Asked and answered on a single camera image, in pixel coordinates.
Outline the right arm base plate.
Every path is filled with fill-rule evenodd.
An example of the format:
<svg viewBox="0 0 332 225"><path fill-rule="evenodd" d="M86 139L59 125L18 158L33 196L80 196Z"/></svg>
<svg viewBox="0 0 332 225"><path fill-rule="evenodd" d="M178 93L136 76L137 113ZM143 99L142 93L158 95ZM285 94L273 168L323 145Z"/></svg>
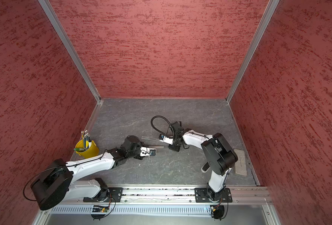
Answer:
<svg viewBox="0 0 332 225"><path fill-rule="evenodd" d="M197 203L232 203L232 195L229 188L223 188L220 192L214 192L211 188L195 188L195 200Z"/></svg>

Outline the clear test tube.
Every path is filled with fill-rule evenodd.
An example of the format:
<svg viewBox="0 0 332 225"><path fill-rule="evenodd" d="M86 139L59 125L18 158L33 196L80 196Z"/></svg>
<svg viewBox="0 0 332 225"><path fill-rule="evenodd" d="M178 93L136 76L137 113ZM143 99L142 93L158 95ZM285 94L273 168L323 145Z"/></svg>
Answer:
<svg viewBox="0 0 332 225"><path fill-rule="evenodd" d="M147 136L142 136L143 140L151 140L151 141L161 141L159 138L153 138L153 137L147 137Z"/></svg>
<svg viewBox="0 0 332 225"><path fill-rule="evenodd" d="M149 146L150 148L154 148L154 149L161 149L164 148L163 145L153 145L153 146Z"/></svg>

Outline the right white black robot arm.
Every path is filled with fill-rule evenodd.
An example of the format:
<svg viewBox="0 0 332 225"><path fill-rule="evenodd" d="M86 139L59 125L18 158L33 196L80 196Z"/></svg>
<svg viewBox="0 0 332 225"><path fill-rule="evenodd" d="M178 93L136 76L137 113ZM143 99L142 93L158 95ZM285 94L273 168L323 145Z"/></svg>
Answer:
<svg viewBox="0 0 332 225"><path fill-rule="evenodd" d="M221 133L206 135L191 129L184 129L180 122L174 122L169 125L172 136L164 135L163 141L169 144L169 149L179 152L181 147L184 149L190 146L203 150L206 164L203 166L203 172L211 169L211 178L206 186L206 197L212 202L222 200L225 189L225 180L229 171L238 161L238 156L234 149L227 142Z"/></svg>

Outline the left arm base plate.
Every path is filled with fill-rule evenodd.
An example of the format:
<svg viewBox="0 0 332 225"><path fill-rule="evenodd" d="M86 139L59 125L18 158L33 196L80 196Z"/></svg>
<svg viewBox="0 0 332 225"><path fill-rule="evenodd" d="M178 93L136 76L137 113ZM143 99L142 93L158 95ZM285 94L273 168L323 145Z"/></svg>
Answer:
<svg viewBox="0 0 332 225"><path fill-rule="evenodd" d="M85 203L109 203L112 200L120 202L123 193L122 187L102 188L94 197L84 197Z"/></svg>

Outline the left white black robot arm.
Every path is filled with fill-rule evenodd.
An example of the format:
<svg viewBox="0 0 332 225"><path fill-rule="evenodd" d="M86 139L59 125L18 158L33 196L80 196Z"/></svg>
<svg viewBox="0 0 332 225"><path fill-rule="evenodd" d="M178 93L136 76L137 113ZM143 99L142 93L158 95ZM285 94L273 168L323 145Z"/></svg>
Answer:
<svg viewBox="0 0 332 225"><path fill-rule="evenodd" d="M121 166L130 158L142 160L154 154L155 150L145 147L138 137L128 136L121 147L105 150L99 156L69 162L55 160L37 175L30 188L42 211L71 199L94 203L111 202L112 191L101 178L89 181L83 178Z"/></svg>

